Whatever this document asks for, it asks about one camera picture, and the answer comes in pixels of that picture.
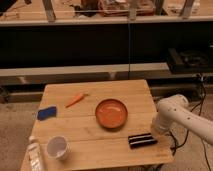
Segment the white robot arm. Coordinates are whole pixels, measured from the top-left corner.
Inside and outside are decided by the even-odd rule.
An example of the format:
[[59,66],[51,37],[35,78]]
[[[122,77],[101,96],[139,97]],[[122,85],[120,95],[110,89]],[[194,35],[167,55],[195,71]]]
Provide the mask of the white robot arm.
[[172,123],[176,122],[213,145],[213,121],[193,114],[187,109],[188,105],[188,99],[181,94],[159,100],[151,132],[154,135],[163,135],[170,130]]

